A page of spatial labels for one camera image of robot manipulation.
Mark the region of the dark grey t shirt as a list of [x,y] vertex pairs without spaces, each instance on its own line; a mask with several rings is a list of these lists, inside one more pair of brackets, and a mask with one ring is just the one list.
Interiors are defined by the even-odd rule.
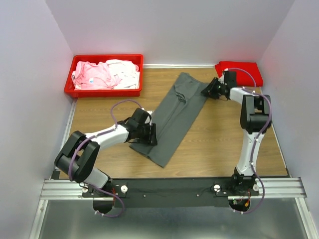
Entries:
[[156,108],[156,146],[132,143],[130,148],[164,168],[202,110],[207,98],[201,91],[208,86],[182,72]]

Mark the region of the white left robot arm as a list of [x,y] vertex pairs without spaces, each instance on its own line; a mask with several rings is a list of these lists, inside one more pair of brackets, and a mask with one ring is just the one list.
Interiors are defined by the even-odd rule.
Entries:
[[111,177],[94,167],[99,152],[120,143],[156,146],[153,116],[153,111],[137,108],[131,117],[117,121],[107,129],[93,133],[75,131],[56,156],[54,165],[67,174],[70,181],[85,183],[98,196],[107,196]]

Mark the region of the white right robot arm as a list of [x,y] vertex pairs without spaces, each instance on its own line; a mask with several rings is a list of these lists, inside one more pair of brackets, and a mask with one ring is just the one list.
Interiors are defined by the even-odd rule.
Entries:
[[243,145],[239,162],[225,189],[241,195],[253,189],[257,177],[256,162],[260,144],[272,124],[271,97],[237,85],[237,68],[227,68],[221,77],[215,77],[202,90],[202,95],[212,99],[225,96],[241,105],[240,125]]

